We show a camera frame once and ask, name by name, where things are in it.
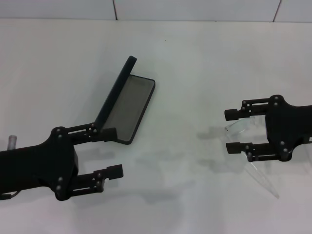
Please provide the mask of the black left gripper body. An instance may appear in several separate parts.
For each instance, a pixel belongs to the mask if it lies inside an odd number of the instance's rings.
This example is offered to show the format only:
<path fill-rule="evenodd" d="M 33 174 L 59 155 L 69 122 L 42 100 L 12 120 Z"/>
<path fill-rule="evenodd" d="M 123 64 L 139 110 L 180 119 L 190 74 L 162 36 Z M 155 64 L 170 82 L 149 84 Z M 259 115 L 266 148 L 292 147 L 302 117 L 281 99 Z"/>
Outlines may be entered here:
<path fill-rule="evenodd" d="M 57 127 L 42 144 L 0 153 L 0 198 L 22 190 L 50 188 L 59 201 L 70 198 L 70 182 L 78 174 L 78 157 L 66 128 Z"/>

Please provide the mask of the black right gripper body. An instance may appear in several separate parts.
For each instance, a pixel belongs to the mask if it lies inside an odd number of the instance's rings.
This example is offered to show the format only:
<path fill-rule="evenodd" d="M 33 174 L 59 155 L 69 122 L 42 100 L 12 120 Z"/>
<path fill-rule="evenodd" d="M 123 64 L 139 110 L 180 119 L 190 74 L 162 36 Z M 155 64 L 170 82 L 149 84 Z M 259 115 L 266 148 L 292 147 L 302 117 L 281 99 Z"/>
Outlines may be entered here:
<path fill-rule="evenodd" d="M 280 161 L 289 161 L 294 149 L 312 142 L 312 107 L 293 106 L 281 95 L 269 98 L 265 113 L 269 143 Z"/>

